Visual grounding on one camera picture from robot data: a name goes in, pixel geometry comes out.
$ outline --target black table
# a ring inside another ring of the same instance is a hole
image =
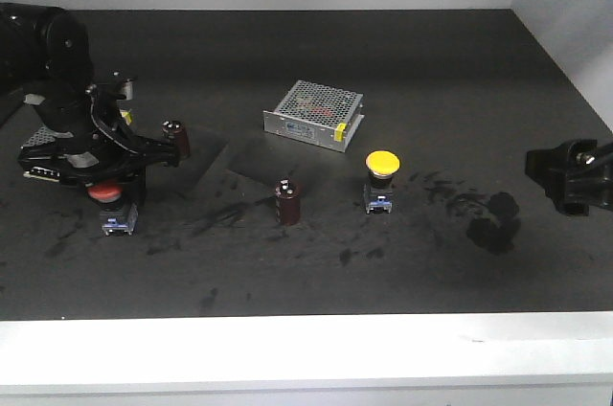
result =
[[[525,152],[610,132],[511,11],[80,11],[99,77],[138,74],[135,128],[194,156],[148,171],[133,237],[77,190],[21,177],[40,123],[0,129],[0,318],[610,310],[611,213],[555,212]],[[297,79],[364,94],[337,153],[266,134]],[[364,159],[402,161],[366,215]],[[305,186],[280,227],[274,181]]]

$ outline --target electrolytic capacitor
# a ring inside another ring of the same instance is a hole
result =
[[[275,185],[277,220],[284,226],[291,226],[300,220],[300,186],[283,179]]]
[[[188,130],[183,124],[179,121],[164,121],[162,123],[162,132],[166,138],[177,146],[181,160],[190,157],[190,139],[188,138]]]

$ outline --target black mount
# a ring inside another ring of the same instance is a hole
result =
[[[573,140],[531,150],[526,174],[562,214],[586,216],[590,205],[613,211],[613,143],[598,147],[596,140]]]

